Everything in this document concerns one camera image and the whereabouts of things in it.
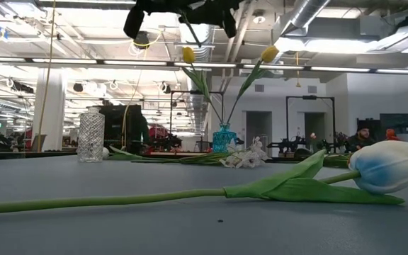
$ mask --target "blue and white tulip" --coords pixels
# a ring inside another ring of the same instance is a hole
[[[408,186],[408,142],[384,141],[355,152],[350,170],[359,171],[357,186],[370,193],[385,194]]]

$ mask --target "desk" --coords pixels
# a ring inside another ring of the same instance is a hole
[[[0,160],[0,202],[219,188],[292,164],[257,169],[79,163],[76,156]],[[341,173],[322,169],[318,178]],[[353,181],[340,185],[353,186]],[[406,205],[191,198],[144,205],[0,214],[3,254],[408,254]]]

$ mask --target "yellow tulip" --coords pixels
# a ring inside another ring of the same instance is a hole
[[[272,62],[280,51],[275,46],[269,46],[262,52],[261,59],[265,63]]]
[[[182,48],[182,55],[184,62],[187,64],[192,64],[196,60],[195,53],[190,47]]]

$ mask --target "person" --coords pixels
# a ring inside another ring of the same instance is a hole
[[[386,139],[387,141],[400,141],[400,139],[397,138],[397,136],[396,136],[395,130],[393,130],[391,128],[387,129],[386,137],[387,137],[387,139]]]
[[[357,133],[348,139],[349,151],[356,152],[364,146],[375,144],[375,141],[369,135],[369,128],[358,127]]]

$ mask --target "white column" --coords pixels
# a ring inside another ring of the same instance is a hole
[[[50,70],[47,100],[42,120],[42,135],[47,135],[42,146],[45,150],[61,150],[62,128],[64,122],[64,106],[67,90],[67,75],[62,69]],[[47,69],[39,69],[37,89],[35,90],[35,110],[33,123],[33,141],[39,134],[40,115],[42,114],[45,87],[47,85]]]

